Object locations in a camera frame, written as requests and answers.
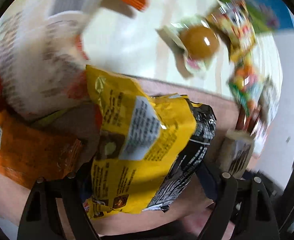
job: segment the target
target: white wall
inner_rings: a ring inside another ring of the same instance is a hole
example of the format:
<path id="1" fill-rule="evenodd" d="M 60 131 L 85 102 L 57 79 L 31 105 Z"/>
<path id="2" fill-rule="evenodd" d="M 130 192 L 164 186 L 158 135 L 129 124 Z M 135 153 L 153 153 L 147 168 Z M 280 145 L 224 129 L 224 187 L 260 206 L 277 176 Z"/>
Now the white wall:
<path id="1" fill-rule="evenodd" d="M 294 33 L 277 33 L 274 39 L 283 69 L 282 92 L 278 114 L 256 169 L 285 188 L 294 160 Z"/>

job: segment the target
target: metal screw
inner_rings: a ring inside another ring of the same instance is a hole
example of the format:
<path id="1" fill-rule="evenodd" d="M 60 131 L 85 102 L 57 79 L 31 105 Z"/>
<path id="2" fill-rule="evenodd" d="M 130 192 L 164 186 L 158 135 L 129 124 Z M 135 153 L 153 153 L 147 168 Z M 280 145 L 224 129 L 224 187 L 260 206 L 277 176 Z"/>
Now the metal screw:
<path id="1" fill-rule="evenodd" d="M 261 182 L 261 179 L 260 179 L 259 177 L 254 177 L 254 181 L 255 181 L 256 183 L 260 183 L 260 182 Z"/>
<path id="2" fill-rule="evenodd" d="M 230 173 L 228 172 L 223 172 L 222 173 L 222 176 L 225 178 L 225 179 L 229 179 L 231 177 Z"/>
<path id="3" fill-rule="evenodd" d="M 69 179 L 73 179 L 74 177 L 76 177 L 76 173 L 74 173 L 73 171 L 67 174 L 67 178 Z"/>
<path id="4" fill-rule="evenodd" d="M 44 182 L 44 178 L 43 177 L 40 177 L 36 180 L 37 183 L 43 183 Z"/>

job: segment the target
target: silver bolt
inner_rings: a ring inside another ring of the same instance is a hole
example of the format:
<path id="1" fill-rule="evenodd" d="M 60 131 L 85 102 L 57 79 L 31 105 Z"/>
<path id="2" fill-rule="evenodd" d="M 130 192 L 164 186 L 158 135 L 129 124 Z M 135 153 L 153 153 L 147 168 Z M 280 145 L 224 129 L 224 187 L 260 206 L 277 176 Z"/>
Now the silver bolt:
<path id="1" fill-rule="evenodd" d="M 256 183 L 260 183 L 260 182 L 261 182 L 261 179 L 260 179 L 259 177 L 254 177 L 254 181 L 255 181 Z"/>
<path id="2" fill-rule="evenodd" d="M 222 176 L 225 178 L 225 179 L 229 179 L 231 177 L 230 173 L 228 172 L 223 172 L 222 173 Z"/>
<path id="3" fill-rule="evenodd" d="M 67 174 L 67 178 L 69 179 L 73 179 L 74 177 L 76 177 L 76 173 L 74 173 L 73 171 Z"/>
<path id="4" fill-rule="evenodd" d="M 40 177 L 36 180 L 37 183 L 43 183 L 44 182 L 44 178 L 43 177 Z"/>

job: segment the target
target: yellow candy wrapper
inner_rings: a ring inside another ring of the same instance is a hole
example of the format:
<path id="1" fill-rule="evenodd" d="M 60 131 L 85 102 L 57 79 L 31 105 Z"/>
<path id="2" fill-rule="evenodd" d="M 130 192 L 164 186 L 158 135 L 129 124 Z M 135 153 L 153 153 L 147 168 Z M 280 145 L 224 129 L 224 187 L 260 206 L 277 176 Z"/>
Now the yellow candy wrapper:
<path id="1" fill-rule="evenodd" d="M 243 0 L 220 5 L 206 19 L 228 35 L 232 62 L 237 63 L 253 49 L 255 33 Z"/>
<path id="2" fill-rule="evenodd" d="M 91 169 L 93 193 L 84 204 L 89 218 L 169 208 L 170 201 L 163 203 L 157 193 L 180 177 L 182 161 L 176 167 L 176 160 L 183 157 L 181 152 L 192 154 L 183 167 L 201 162 L 214 136 L 216 119 L 211 107 L 192 104 L 187 96 L 178 94 L 152 98 L 132 78 L 91 66 L 86 72 L 88 93 L 103 117 Z M 205 136 L 197 117 L 207 121 L 204 125 L 210 123 Z M 186 148 L 195 132 L 201 142 L 192 151 Z M 185 172 L 186 183 L 180 183 L 179 190 L 187 185 L 190 171 L 194 169 Z"/>

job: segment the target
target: brown egg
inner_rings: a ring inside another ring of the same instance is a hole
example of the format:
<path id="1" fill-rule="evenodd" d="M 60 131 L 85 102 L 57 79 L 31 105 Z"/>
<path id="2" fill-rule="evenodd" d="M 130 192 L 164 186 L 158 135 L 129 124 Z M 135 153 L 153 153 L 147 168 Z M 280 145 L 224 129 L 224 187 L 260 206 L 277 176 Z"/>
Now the brown egg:
<path id="1" fill-rule="evenodd" d="M 182 31 L 180 39 L 194 60 L 210 58 L 219 48 L 216 34 L 204 26 L 194 26 Z"/>

